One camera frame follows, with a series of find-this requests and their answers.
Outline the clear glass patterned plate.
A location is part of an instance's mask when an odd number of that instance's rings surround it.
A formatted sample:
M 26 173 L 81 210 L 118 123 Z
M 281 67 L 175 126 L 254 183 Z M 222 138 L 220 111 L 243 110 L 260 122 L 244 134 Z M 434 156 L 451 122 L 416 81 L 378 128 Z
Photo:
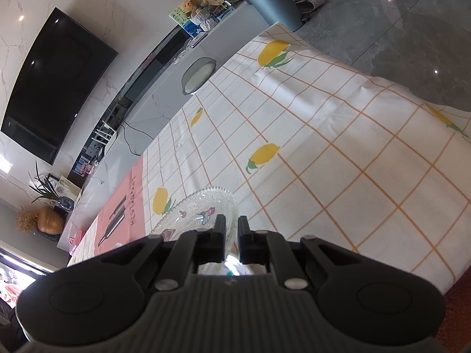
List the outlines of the clear glass patterned plate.
M 226 219 L 225 262 L 234 253 L 238 215 L 236 200 L 226 188 L 207 187 L 190 194 L 159 220 L 151 234 L 159 234 L 166 242 L 173 242 L 184 232 L 212 229 L 219 214 Z

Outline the pink box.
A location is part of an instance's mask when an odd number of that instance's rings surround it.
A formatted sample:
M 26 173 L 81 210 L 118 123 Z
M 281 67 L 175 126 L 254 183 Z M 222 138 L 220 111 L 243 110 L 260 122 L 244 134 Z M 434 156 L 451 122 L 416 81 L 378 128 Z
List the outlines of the pink box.
M 84 231 L 82 229 L 76 230 L 74 234 L 71 234 L 69 236 L 69 246 L 70 247 L 79 246 L 83 237 L 84 237 Z

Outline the checked lemon tablecloth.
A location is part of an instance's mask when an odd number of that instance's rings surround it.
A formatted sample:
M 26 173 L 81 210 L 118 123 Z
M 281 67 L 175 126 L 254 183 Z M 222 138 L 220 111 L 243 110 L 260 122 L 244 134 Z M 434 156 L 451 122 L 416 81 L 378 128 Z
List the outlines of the checked lemon tablecloth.
M 71 261 L 152 232 L 206 187 L 254 229 L 314 235 L 449 290 L 470 268 L 470 114 L 367 76 L 277 24 L 140 152 Z

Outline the brown round vase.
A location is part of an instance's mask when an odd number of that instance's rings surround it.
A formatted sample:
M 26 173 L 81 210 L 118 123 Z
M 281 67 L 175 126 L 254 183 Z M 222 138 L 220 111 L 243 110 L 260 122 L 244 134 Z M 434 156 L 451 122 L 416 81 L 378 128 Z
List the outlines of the brown round vase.
M 37 213 L 37 228 L 44 234 L 61 234 L 64 224 L 62 216 L 51 207 L 43 207 Z

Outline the white wifi router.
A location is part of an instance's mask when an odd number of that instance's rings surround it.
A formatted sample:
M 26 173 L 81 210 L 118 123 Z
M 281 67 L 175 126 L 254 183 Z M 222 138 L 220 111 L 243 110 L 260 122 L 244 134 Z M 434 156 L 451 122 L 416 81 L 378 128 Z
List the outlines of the white wifi router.
M 94 128 L 91 139 L 106 154 L 117 140 L 117 131 L 101 119 Z

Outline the small plant blue vase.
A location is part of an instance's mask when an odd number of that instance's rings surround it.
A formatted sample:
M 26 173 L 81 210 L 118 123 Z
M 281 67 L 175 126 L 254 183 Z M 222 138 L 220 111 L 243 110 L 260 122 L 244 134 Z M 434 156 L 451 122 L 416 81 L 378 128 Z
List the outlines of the small plant blue vase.
M 41 178 L 38 168 L 37 168 L 37 163 L 35 163 L 35 178 L 33 179 L 33 184 L 29 186 L 31 190 L 36 192 L 38 194 L 37 198 L 32 201 L 34 203 L 35 201 L 39 199 L 48 199 L 49 201 L 56 202 L 59 207 L 61 207 L 65 211 L 72 211 L 74 209 L 74 201 L 71 198 L 68 198 L 67 196 L 64 195 L 59 195 L 57 193 L 57 190 L 54 189 L 52 184 L 49 182 L 47 178 Z

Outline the white round stool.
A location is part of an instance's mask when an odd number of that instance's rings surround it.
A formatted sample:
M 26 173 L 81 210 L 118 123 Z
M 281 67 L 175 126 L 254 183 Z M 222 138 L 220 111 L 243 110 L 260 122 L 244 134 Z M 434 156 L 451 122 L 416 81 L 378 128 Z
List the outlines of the white round stool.
M 200 89 L 215 73 L 216 61 L 210 57 L 201 57 L 194 61 L 181 78 L 182 92 L 191 95 Z

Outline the white marble tv cabinet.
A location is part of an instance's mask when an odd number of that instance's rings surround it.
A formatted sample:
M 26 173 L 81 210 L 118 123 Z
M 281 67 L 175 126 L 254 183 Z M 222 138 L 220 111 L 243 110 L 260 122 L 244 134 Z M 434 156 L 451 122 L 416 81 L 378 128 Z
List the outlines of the white marble tv cabinet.
M 219 69 L 253 37 L 269 27 L 256 8 L 244 2 L 194 46 L 187 46 L 160 73 L 119 127 L 117 139 L 107 151 L 82 196 L 68 216 L 57 247 L 69 250 L 69 238 L 77 229 L 87 229 L 108 198 L 131 170 L 139 156 L 190 96 L 184 93 L 184 73 L 201 58 L 211 58 Z

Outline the green picture card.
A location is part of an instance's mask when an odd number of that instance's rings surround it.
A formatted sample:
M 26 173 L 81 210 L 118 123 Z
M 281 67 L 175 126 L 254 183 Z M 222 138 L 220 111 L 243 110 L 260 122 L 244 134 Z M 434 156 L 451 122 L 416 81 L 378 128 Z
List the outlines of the green picture card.
M 219 20 L 217 10 L 224 10 L 225 0 L 184 0 L 169 17 L 172 18 L 190 37 L 213 30 Z

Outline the teddy bear in basket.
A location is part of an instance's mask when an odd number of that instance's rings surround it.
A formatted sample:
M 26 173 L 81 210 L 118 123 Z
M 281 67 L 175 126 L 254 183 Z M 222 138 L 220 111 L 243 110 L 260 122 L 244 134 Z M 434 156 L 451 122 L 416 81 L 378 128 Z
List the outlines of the teddy bear in basket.
M 180 8 L 184 11 L 188 19 L 195 18 L 202 10 L 199 0 L 184 0 Z

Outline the grey metal trash bin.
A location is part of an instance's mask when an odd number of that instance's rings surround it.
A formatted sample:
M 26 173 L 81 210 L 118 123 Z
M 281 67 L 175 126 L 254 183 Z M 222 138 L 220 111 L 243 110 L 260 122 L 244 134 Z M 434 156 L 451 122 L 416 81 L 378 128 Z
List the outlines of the grey metal trash bin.
M 268 24 L 277 22 L 295 32 L 303 26 L 302 14 L 294 0 L 248 0 Z

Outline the black wall television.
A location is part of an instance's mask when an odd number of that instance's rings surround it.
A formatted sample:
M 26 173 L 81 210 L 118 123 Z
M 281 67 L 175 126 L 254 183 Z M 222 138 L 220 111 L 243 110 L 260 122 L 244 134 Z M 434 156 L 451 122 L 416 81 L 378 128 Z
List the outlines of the black wall television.
M 52 165 L 77 114 L 117 55 L 55 8 L 21 67 L 1 132 Z

